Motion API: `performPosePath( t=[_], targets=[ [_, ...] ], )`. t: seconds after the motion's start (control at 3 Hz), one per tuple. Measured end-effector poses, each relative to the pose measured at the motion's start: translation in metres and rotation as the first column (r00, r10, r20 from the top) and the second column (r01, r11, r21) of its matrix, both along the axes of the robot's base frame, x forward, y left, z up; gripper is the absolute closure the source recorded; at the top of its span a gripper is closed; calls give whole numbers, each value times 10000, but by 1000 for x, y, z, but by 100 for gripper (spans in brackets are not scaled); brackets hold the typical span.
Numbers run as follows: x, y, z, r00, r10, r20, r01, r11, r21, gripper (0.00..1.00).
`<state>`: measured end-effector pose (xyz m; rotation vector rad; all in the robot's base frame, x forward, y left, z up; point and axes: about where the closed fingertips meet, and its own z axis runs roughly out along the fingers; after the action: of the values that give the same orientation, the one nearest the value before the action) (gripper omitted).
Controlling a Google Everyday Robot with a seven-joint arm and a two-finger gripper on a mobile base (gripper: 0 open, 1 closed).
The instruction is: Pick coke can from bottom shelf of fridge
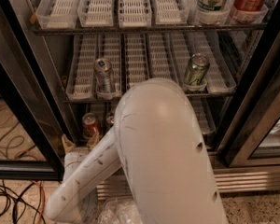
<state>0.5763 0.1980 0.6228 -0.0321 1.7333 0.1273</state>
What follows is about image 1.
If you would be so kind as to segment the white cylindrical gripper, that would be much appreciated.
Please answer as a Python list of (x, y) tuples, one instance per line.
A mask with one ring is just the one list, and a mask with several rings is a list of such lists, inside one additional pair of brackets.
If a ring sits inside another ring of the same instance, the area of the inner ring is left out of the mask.
[(66, 154), (64, 157), (63, 180), (69, 178), (69, 176), (90, 153), (90, 149), (93, 149), (99, 143), (99, 140), (100, 134), (98, 132), (93, 132), (87, 137), (86, 147), (76, 147), (76, 145), (70, 141), (65, 134), (62, 135), (62, 144), (64, 153)]

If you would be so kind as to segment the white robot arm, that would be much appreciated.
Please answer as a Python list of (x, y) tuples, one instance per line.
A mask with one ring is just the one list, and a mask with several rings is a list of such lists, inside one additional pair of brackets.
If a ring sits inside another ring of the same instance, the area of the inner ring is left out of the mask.
[(129, 89), (94, 149), (74, 149), (65, 160), (45, 207), (53, 221), (83, 224), (91, 192), (123, 170), (143, 224), (229, 224), (195, 112), (172, 80)]

